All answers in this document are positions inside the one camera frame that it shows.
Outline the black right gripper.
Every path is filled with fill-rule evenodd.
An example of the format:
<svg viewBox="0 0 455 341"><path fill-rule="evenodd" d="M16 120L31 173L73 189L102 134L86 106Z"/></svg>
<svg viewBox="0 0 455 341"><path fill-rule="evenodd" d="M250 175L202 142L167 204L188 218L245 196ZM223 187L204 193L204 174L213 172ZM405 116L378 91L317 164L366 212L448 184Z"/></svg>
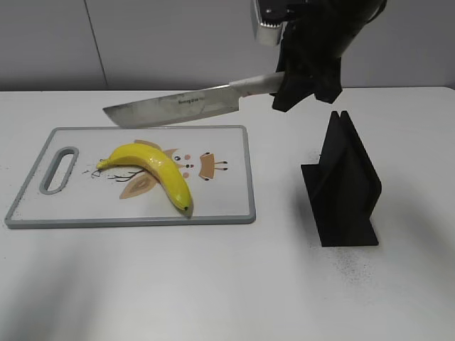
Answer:
<svg viewBox="0 0 455 341"><path fill-rule="evenodd" d="M287 23L277 70L291 63L297 72L313 75L315 98L334 103L342 92L342 55L385 7L385 1L276 1L275 19ZM272 108L288 112L312 94L311 77L284 73Z"/></svg>

